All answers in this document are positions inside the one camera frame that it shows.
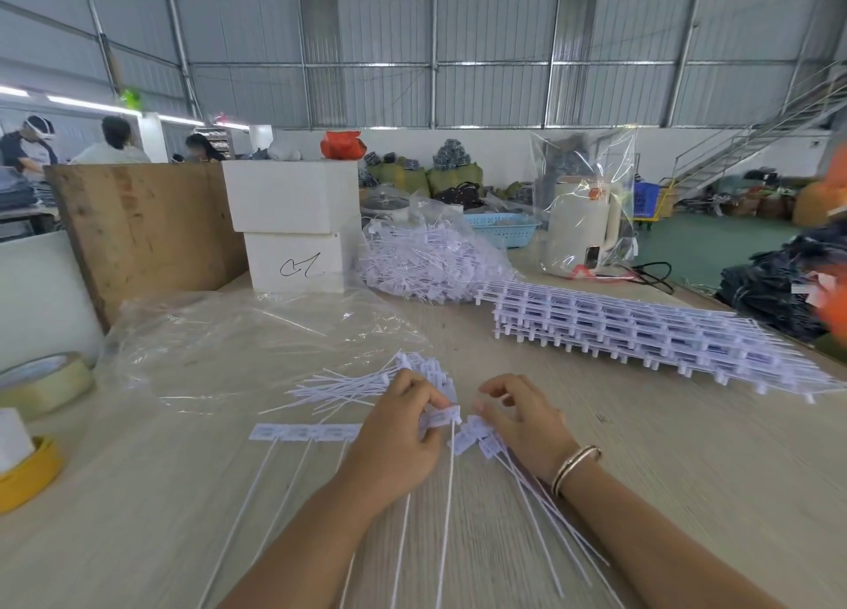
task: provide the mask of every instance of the fluorescent light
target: fluorescent light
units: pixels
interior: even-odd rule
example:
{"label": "fluorescent light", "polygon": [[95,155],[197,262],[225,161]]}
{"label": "fluorescent light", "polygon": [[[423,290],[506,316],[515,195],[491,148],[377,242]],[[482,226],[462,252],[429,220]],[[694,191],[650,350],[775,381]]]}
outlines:
{"label": "fluorescent light", "polygon": [[192,118],[179,118],[177,116],[164,116],[159,114],[159,120],[164,122],[176,122],[180,125],[194,125],[194,127],[202,127],[203,122],[196,121]]}
{"label": "fluorescent light", "polygon": [[14,87],[5,87],[2,84],[0,84],[0,94],[6,94],[9,96],[21,96],[25,98],[29,96],[29,94],[24,90],[16,90]]}
{"label": "fluorescent light", "polygon": [[237,122],[216,122],[218,127],[228,127],[230,129],[243,129],[245,132],[250,131],[250,125],[240,125]]}
{"label": "fluorescent light", "polygon": [[48,100],[59,105],[70,105],[71,107],[85,107],[86,109],[95,109],[98,111],[114,112],[116,114],[128,114],[130,116],[140,117],[142,112],[126,107],[117,107],[114,105],[101,105],[100,103],[90,103],[87,100],[75,100],[73,98],[65,98],[64,96],[50,96]]}

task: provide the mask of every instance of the bracelet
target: bracelet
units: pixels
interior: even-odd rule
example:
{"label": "bracelet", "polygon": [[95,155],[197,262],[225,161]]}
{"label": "bracelet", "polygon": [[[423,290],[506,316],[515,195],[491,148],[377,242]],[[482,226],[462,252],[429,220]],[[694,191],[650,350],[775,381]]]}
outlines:
{"label": "bracelet", "polygon": [[562,482],[567,477],[567,474],[573,471],[577,464],[582,462],[589,455],[594,455],[595,462],[598,462],[603,456],[603,451],[600,450],[599,446],[591,445],[586,446],[584,449],[579,449],[579,451],[568,457],[565,460],[565,464],[562,464],[559,468],[559,472],[556,474],[556,477],[553,478],[553,484],[550,488],[554,494],[562,497],[562,494],[559,493],[559,487],[562,486]]}

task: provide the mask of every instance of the dark t-shirt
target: dark t-shirt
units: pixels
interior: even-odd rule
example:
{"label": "dark t-shirt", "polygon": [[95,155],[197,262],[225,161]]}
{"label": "dark t-shirt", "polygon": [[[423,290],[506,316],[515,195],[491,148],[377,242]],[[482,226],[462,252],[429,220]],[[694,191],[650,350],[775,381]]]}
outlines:
{"label": "dark t-shirt", "polygon": [[[0,137],[0,155],[3,156],[4,167],[14,167],[18,172],[24,171],[24,166],[20,164],[20,159],[30,157],[24,152],[23,139],[24,137],[20,135],[20,132],[9,132]],[[53,152],[52,147],[43,140],[38,140],[37,143],[47,150],[50,157],[50,164],[56,165],[58,158],[55,152]]]}

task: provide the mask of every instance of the metal column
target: metal column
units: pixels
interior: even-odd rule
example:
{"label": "metal column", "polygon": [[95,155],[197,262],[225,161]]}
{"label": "metal column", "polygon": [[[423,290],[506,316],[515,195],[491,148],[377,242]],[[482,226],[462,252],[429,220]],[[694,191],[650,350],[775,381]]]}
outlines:
{"label": "metal column", "polygon": [[541,128],[547,127],[550,122],[547,116],[550,114],[550,96],[553,90],[553,61],[556,59],[556,34],[559,30],[559,8],[562,5],[562,0],[556,0],[556,13],[553,15],[553,40],[550,45],[550,75],[547,78],[547,91],[544,94],[544,115],[541,117]]}
{"label": "metal column", "polygon": [[438,0],[432,0],[432,55],[429,63],[429,128],[435,129],[435,76],[438,73]]}
{"label": "metal column", "polygon": [[685,29],[685,39],[683,40],[682,49],[679,52],[679,64],[677,70],[673,74],[673,87],[671,89],[670,102],[667,105],[667,113],[662,127],[671,127],[673,125],[673,115],[677,111],[677,101],[679,100],[679,89],[683,84],[683,74],[685,73],[685,64],[688,62],[688,54],[691,48],[691,36],[693,35],[693,24],[697,19],[697,11],[700,9],[701,0],[693,0],[691,2],[691,13],[689,14],[688,26]]}
{"label": "metal column", "polygon": [[791,71],[791,79],[789,80],[789,89],[785,90],[785,99],[783,100],[783,108],[779,112],[780,115],[784,114],[785,111],[789,107],[789,102],[791,102],[791,91],[794,89],[794,86],[797,84],[797,76],[799,75],[799,69],[803,66],[803,59],[806,57],[806,48],[809,46],[809,40],[811,39],[811,32],[815,28],[815,20],[817,19],[818,10],[821,8],[821,3],[823,0],[815,0],[815,5],[811,8],[811,16],[809,17],[809,23],[806,26],[806,32],[803,34],[803,42],[800,43],[799,53],[797,54],[797,62],[795,63],[794,69]]}
{"label": "metal column", "polygon": [[303,93],[306,95],[306,121],[309,130],[312,126],[312,94],[309,93],[309,77],[306,73],[306,29],[303,27],[303,0],[297,0],[297,23],[300,28],[300,60],[303,70]]}
{"label": "metal column", "polygon": [[200,102],[197,100],[197,93],[194,89],[194,80],[191,78],[191,70],[188,68],[188,54],[185,51],[185,38],[182,34],[182,24],[180,23],[180,10],[176,5],[176,0],[168,1],[168,12],[170,14],[170,25],[174,30],[174,42],[176,44],[176,56],[180,60],[180,76],[182,84],[185,87],[185,93],[188,96],[188,104],[191,113],[197,120],[203,120],[203,112],[200,109]]}
{"label": "metal column", "polygon": [[109,86],[114,91],[115,95],[120,94],[120,75],[115,71],[114,62],[112,62],[112,51],[109,48],[109,39],[103,31],[103,25],[100,22],[100,15],[97,14],[97,7],[94,5],[94,0],[86,0],[88,2],[88,10],[91,13],[91,21],[94,22],[94,31],[97,33],[97,44],[100,45],[100,54],[103,58],[103,65],[106,67],[106,75],[109,77]]}

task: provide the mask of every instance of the white kettle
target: white kettle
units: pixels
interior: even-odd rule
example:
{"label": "white kettle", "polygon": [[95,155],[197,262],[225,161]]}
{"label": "white kettle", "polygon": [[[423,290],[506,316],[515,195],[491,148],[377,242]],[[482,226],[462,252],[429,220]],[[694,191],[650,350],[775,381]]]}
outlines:
{"label": "white kettle", "polygon": [[621,204],[611,185],[598,177],[562,176],[556,180],[546,240],[541,243],[544,272],[570,277],[579,266],[601,266],[618,243]]}

